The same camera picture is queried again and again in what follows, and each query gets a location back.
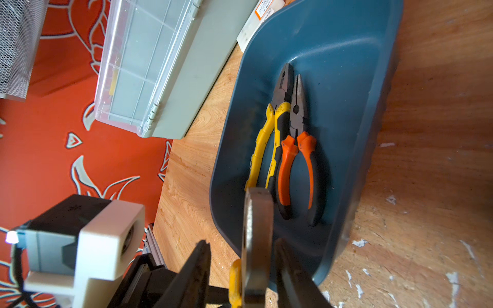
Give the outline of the yellow black long pliers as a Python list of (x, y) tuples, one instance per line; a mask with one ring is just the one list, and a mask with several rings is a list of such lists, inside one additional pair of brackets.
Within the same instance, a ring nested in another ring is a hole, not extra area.
[(272, 101), (266, 109), (267, 119), (255, 141), (255, 149), (250, 161), (249, 178), (245, 184), (245, 189), (257, 185), (267, 142), (270, 136), (274, 135), (272, 158), (265, 188), (273, 195), (276, 193), (276, 177), (282, 160), (281, 141), (286, 138), (289, 131), (294, 78), (293, 66), (290, 63), (285, 64), (273, 91)]

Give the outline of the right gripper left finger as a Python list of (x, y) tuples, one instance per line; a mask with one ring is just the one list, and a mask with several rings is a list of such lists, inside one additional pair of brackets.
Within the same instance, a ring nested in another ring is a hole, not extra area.
[(209, 289), (211, 246), (201, 240), (159, 299), (159, 307), (205, 307)]

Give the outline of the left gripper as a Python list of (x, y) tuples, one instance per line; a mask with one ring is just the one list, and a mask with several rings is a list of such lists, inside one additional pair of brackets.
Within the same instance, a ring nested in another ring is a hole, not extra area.
[[(159, 299), (178, 273), (156, 264), (151, 254), (136, 257), (120, 283), (109, 307), (159, 307)], [(231, 307), (226, 288), (209, 285), (207, 305)]]

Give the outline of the yellow black combination pliers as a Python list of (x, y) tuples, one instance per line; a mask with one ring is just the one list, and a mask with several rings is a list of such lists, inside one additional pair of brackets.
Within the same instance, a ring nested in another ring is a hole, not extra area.
[(241, 258), (229, 275), (232, 307), (264, 307), (270, 282), (273, 239), (273, 199), (262, 187), (246, 190)]

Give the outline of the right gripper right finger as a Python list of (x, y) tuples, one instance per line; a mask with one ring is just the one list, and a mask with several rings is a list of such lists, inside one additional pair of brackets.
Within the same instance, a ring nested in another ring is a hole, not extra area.
[(284, 239), (276, 240), (274, 254), (279, 307), (333, 307), (297, 262)]

